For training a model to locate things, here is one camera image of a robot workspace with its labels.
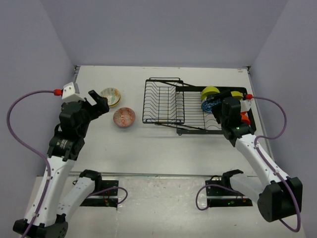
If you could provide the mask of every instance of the cable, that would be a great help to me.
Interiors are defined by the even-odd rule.
[[[241,194],[241,193],[238,192],[238,191],[229,189],[229,188],[227,188],[227,187],[224,187],[224,186],[221,186],[221,185],[218,185],[218,184],[208,184],[208,185],[205,185],[205,186],[201,187],[201,189],[198,190],[197,195],[196,195],[196,200],[195,200],[195,202],[196,202],[196,207],[197,207],[198,210],[200,210],[200,211],[205,211],[205,210],[207,210],[207,209],[209,208],[209,205],[208,205],[207,207],[204,207],[204,208],[200,208],[200,207],[198,206],[198,196],[199,196],[200,192],[201,192],[204,188],[206,188],[206,187],[220,187],[220,188],[222,188],[222,189],[224,189],[224,190],[227,190],[227,191],[230,191],[230,192],[236,192],[236,193]]]
[[[105,197],[105,192],[103,192],[103,199],[104,199],[106,205],[109,205],[109,203],[108,203],[108,201],[110,200],[110,192],[109,191],[108,191],[108,198],[107,199]]]
[[[121,204],[122,202],[124,202],[124,201],[127,199],[127,197],[128,197],[128,191],[127,191],[125,188],[123,188],[123,187],[119,187],[119,186],[110,187],[110,188],[107,188],[107,189],[104,189],[104,190],[100,190],[100,191],[98,191],[98,192],[93,192],[93,193],[89,194],[88,197],[96,196],[96,195],[98,195],[98,194],[101,194],[101,193],[104,193],[104,192],[108,192],[108,191],[114,190],[114,189],[121,189],[121,190],[125,191],[125,197],[123,198],[122,201],[120,201],[120,202],[117,203],[117,204],[119,205],[119,204]]]
[[[284,126],[283,126],[283,129],[282,131],[277,135],[277,136],[273,136],[273,137],[268,137],[268,136],[264,136],[264,135],[259,135],[255,138],[254,140],[254,144],[256,145],[258,140],[260,138],[264,138],[264,139],[268,139],[268,140],[275,140],[277,138],[279,138],[285,131],[286,129],[286,125],[287,125],[287,117],[286,117],[286,113],[284,111],[284,109],[282,108],[282,106],[277,103],[276,101],[272,100],[272,99],[268,99],[268,98],[263,98],[263,97],[253,97],[255,99],[261,99],[261,100],[265,100],[265,101],[269,101],[269,102],[272,102],[274,103],[275,105],[277,105],[282,113],[283,113],[283,116],[284,116]],[[301,229],[301,212],[300,212],[300,209],[299,209],[299,206],[298,206],[298,203],[297,203],[297,200],[296,200],[296,197],[292,191],[292,189],[289,187],[289,185],[287,184],[287,182],[283,179],[283,177],[281,176],[281,174],[267,161],[267,159],[265,158],[264,154],[261,152],[261,150],[259,149],[259,147],[256,146],[256,150],[257,152],[259,153],[259,155],[261,156],[261,158],[263,159],[263,161],[267,164],[267,166],[278,176],[278,178],[282,181],[282,183],[285,185],[286,189],[288,190],[289,194],[291,195],[291,198],[292,198],[292,201],[294,203],[294,206],[295,206],[295,210],[296,210],[296,216],[297,216],[297,226],[296,228],[292,228],[290,227],[288,224],[286,224],[282,219],[279,219],[280,222],[285,225],[288,229],[290,229],[291,231],[293,232],[298,232],[300,229]]]
[[[34,95],[34,94],[38,94],[38,93],[54,93],[54,91],[49,91],[49,90],[40,90],[40,91],[35,91],[35,92],[31,92],[31,93],[28,93],[20,98],[18,98],[9,108],[7,114],[6,114],[6,125],[11,133],[11,135],[14,137],[14,139],[16,139],[21,145],[23,145],[24,147],[28,148],[29,150],[33,151],[35,154],[37,154],[38,156],[40,156],[45,164],[46,164],[46,167],[47,167],[47,170],[48,170],[48,177],[51,176],[51,167],[50,167],[50,164],[46,158],[45,155],[43,155],[40,151],[34,149],[33,147],[31,147],[30,145],[28,145],[27,143],[25,143],[24,141],[22,141],[13,131],[12,127],[11,127],[11,122],[10,122],[10,116],[11,116],[11,112],[12,112],[12,109],[15,107],[15,105],[20,102],[21,100],[23,100],[24,98],[27,98],[31,95]],[[43,193],[41,195],[41,198],[40,198],[40,201],[39,201],[39,204],[38,206],[36,207],[35,209],[35,214],[38,214],[40,208],[41,208],[41,205],[43,203],[43,200],[45,198],[45,195],[46,195],[46,192],[48,190],[48,187],[49,187],[49,183],[50,183],[50,180],[46,180],[46,183],[44,185],[44,189],[43,189]],[[25,232],[23,233],[23,235],[21,236],[21,238],[25,238],[26,235],[28,234],[29,230],[31,229],[31,226],[33,225],[34,221],[36,219],[36,216],[34,216],[31,221],[30,221],[30,224],[28,225],[28,227],[26,228]]]

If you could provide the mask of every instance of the gray wall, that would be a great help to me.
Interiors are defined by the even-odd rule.
[[[0,31],[0,237],[12,238],[44,163],[9,134],[6,112],[21,95],[62,87],[73,67],[39,0],[0,1]],[[60,104],[52,95],[25,100],[12,113],[16,133],[46,153]]]
[[[75,64],[250,65],[287,0],[41,0]]]
[[[304,185],[303,224],[307,238],[317,233],[317,1],[290,0],[251,68],[255,94],[280,102],[288,115],[284,135],[271,142],[278,164]],[[266,132],[276,135],[282,114],[259,103]]]

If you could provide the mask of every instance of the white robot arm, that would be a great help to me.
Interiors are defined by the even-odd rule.
[[[251,98],[252,95],[244,95],[245,101]],[[223,185],[257,203],[268,222],[299,213],[303,193],[301,181],[297,177],[290,178],[279,168],[257,142],[252,128],[241,121],[241,109],[248,108],[250,103],[240,102],[231,96],[229,90],[208,95],[207,101],[213,103],[212,113],[221,124],[225,138],[247,159],[260,179],[260,182],[255,181],[242,171],[234,170],[222,175]]]
[[[69,172],[75,165],[78,154],[85,144],[84,138],[89,123],[109,111],[107,99],[100,97],[94,90],[89,95],[96,101],[91,105],[80,97],[76,84],[66,84],[62,91],[63,104],[59,114],[60,124],[55,127],[50,141],[48,162],[50,176],[46,168],[36,198],[24,219],[17,220],[13,230],[19,234],[27,231],[31,238],[63,238],[66,235],[68,221],[74,212],[93,191],[99,191],[101,174],[85,170],[76,185],[60,200]],[[42,205],[36,213],[45,185],[49,180]]]

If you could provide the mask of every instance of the white table surface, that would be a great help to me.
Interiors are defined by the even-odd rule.
[[[29,207],[41,180],[36,179]],[[67,179],[62,197],[74,180]],[[118,210],[79,207],[66,238],[305,238],[303,229],[293,233],[279,221],[266,222],[256,204],[199,211],[195,196],[204,184],[203,178],[120,178],[119,185],[129,192],[127,200]],[[118,197],[121,200],[124,192],[120,190]],[[206,206],[206,190],[199,205]],[[296,226],[295,216],[285,221]]]
[[[99,93],[114,87],[121,92],[122,100],[91,122],[73,172],[91,169],[104,173],[215,175],[240,169],[255,176],[245,158],[222,135],[179,136],[173,128],[143,124],[144,86],[149,77],[179,77],[196,86],[245,87],[252,93],[245,69],[81,66],[76,81],[81,96],[92,103],[90,90]],[[130,128],[118,128],[112,120],[120,107],[130,107],[136,113]],[[262,134],[255,103],[252,110],[256,134]]]

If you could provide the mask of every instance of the black wire dish rack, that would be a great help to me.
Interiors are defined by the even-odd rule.
[[[221,126],[213,114],[201,109],[201,92],[206,86],[193,86],[180,78],[155,78],[145,81],[143,123],[162,125],[182,134],[222,134]],[[217,87],[247,93],[242,87]],[[251,128],[256,126],[252,110],[248,111]]]

